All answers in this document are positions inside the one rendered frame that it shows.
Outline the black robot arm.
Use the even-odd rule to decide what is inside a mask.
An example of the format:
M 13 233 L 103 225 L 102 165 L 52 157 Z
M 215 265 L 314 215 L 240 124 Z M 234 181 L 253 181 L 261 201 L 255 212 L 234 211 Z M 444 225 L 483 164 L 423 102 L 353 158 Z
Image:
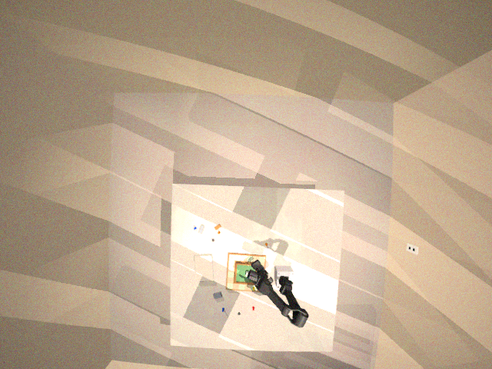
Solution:
M 289 304 L 286 304 L 283 299 L 273 290 L 271 282 L 268 280 L 266 274 L 260 274 L 250 269 L 247 279 L 254 283 L 254 286 L 263 294 L 266 295 L 286 317 L 291 324 L 296 327 L 304 327 L 309 315 L 304 308 L 300 308 L 298 301 L 292 293 L 293 282 L 289 280 L 289 276 L 280 276 L 279 289 L 280 293 L 284 295 Z M 290 311 L 293 311 L 292 319 L 289 316 Z

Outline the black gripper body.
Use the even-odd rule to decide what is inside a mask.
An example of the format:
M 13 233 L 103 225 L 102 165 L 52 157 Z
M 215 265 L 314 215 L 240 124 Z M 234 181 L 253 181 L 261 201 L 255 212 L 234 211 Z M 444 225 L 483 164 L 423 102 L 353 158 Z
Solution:
M 253 269 L 256 269 L 256 268 L 257 268 L 257 270 L 256 270 L 256 271 L 257 271 L 258 273 L 260 273 L 260 274 L 266 274 L 266 276 L 267 276 L 267 278 L 268 278 L 268 273 L 266 272 L 266 270 L 265 270 L 265 269 L 263 269 L 263 268 L 262 268 L 262 266 L 261 266 L 261 262 L 260 262 L 259 260 L 256 260 L 255 262 L 253 262 L 253 263 L 251 264 L 251 266 L 253 267 Z M 274 281 L 274 280 L 273 280 L 273 278 L 271 278 L 271 277 L 270 277 L 270 278 L 268 278 L 268 280 L 269 280 L 271 283 L 273 283 L 273 281 Z

